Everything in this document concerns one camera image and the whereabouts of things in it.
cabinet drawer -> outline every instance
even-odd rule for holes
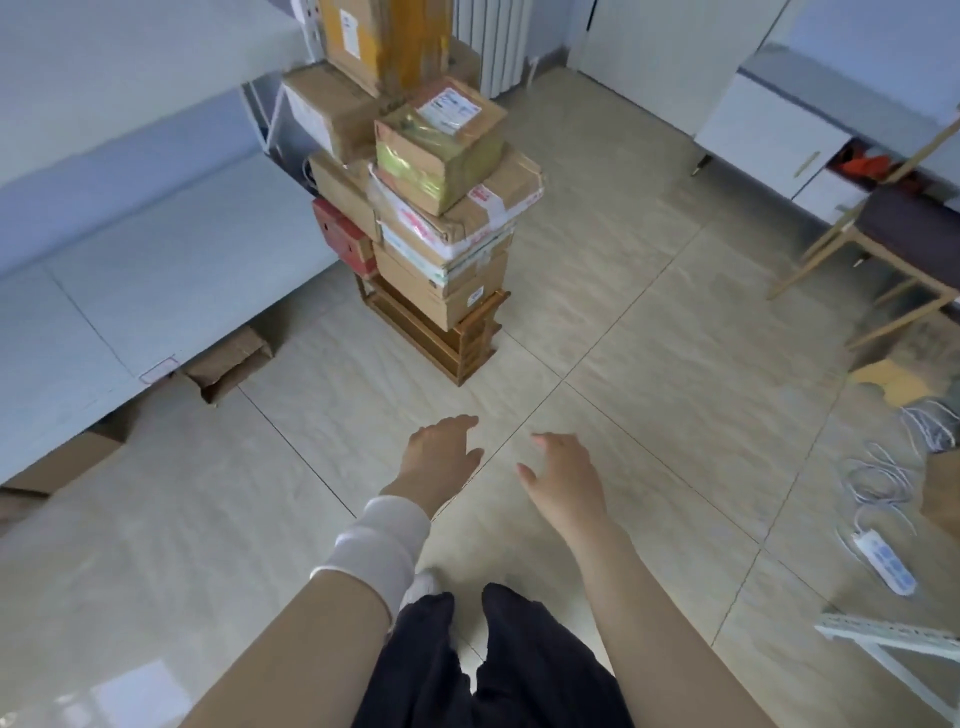
[[[736,74],[694,138],[708,152],[793,198],[850,135]]]
[[[870,193],[831,169],[822,169],[793,198],[796,206],[832,225]]]

flattened cardboard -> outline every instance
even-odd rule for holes
[[[284,74],[283,85],[294,118],[343,164],[374,156],[373,120],[402,104],[399,97],[372,97],[327,62]]]
[[[927,456],[920,512],[960,542],[960,449]]]
[[[324,150],[310,155],[310,169],[317,192],[375,242],[380,239],[380,226],[367,199],[369,167],[369,159],[358,159],[345,166]],[[373,250],[370,250],[370,257],[373,257]]]
[[[89,429],[48,452],[3,488],[51,496],[90,468],[106,460],[123,440],[103,428]]]
[[[878,385],[895,407],[942,397],[960,376],[960,323],[952,315],[935,311],[882,337],[857,357],[850,379]]]
[[[453,109],[451,99],[470,107],[472,115],[454,119],[445,111],[426,110],[435,103],[438,109]],[[374,122],[377,166],[390,172],[394,192],[440,215],[496,169],[506,117],[506,110],[470,86],[448,76],[438,79]],[[443,131],[441,119],[452,126]]]
[[[270,345],[251,327],[242,326],[188,361],[180,371],[200,387],[200,396],[207,404],[215,404],[272,358]]]
[[[544,185],[540,166],[510,145],[500,166],[478,185],[478,194],[470,190],[443,215],[431,215],[402,200],[384,183],[388,177],[383,169],[373,168],[367,188],[381,222],[405,233],[405,240],[416,238],[418,252],[441,266],[455,265],[462,255],[513,222],[543,196]],[[490,205],[490,194],[500,201],[502,212]]]
[[[326,54],[376,96],[445,73],[451,0],[321,0]]]
[[[503,286],[507,273],[507,251],[503,250],[477,275],[466,279],[448,297],[438,296],[427,279],[411,271],[392,249],[377,244],[376,265],[380,276],[410,301],[426,318],[450,331]]]

dark chair seat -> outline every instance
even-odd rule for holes
[[[914,268],[960,289],[960,212],[882,185],[856,227]]]

black pants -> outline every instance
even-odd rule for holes
[[[450,643],[453,594],[425,596],[400,612],[354,728],[632,728],[616,680],[546,607],[488,584],[483,611],[476,694]]]

gold handle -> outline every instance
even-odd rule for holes
[[[800,169],[793,173],[793,179],[796,180],[801,174],[804,173],[804,169],[813,164],[813,160],[820,156],[820,152],[814,152],[812,155],[806,158],[806,161],[800,165]]]

